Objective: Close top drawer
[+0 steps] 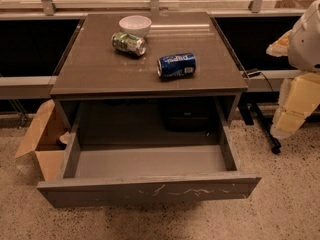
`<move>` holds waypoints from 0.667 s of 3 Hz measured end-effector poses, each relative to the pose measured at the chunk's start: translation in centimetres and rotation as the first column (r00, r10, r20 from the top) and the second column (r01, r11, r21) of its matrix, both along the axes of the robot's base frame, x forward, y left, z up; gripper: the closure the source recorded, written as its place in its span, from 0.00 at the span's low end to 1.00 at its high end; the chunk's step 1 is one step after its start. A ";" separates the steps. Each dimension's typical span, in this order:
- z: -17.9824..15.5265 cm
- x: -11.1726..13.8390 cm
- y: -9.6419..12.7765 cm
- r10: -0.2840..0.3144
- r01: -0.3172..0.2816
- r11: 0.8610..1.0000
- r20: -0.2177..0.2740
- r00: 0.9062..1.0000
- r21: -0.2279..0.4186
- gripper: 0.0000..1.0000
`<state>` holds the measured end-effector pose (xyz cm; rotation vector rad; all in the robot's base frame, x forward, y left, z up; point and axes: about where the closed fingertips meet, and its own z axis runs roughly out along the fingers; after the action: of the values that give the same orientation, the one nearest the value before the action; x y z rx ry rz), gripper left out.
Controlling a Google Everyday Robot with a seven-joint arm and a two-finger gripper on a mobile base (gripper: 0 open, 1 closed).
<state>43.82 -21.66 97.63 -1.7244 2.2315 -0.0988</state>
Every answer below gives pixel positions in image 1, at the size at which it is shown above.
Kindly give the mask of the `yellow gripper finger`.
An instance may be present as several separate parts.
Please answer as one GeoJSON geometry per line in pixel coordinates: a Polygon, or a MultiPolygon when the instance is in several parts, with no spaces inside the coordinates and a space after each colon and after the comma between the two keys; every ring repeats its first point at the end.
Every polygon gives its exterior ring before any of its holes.
{"type": "Polygon", "coordinates": [[[282,140],[294,135],[320,105],[320,75],[307,73],[285,79],[278,104],[270,132],[282,140]]]}
{"type": "Polygon", "coordinates": [[[276,41],[268,46],[266,53],[274,57],[282,57],[288,55],[289,37],[291,30],[284,33],[276,41]]]}

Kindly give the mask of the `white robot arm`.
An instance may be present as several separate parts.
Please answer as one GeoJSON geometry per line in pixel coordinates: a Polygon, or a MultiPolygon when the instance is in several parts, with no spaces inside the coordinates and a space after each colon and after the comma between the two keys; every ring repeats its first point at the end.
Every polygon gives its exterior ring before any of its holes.
{"type": "Polygon", "coordinates": [[[294,79],[284,79],[271,135],[286,139],[294,135],[320,105],[320,0],[314,1],[291,30],[266,50],[274,57],[287,56],[289,64],[303,71],[294,79]]]}

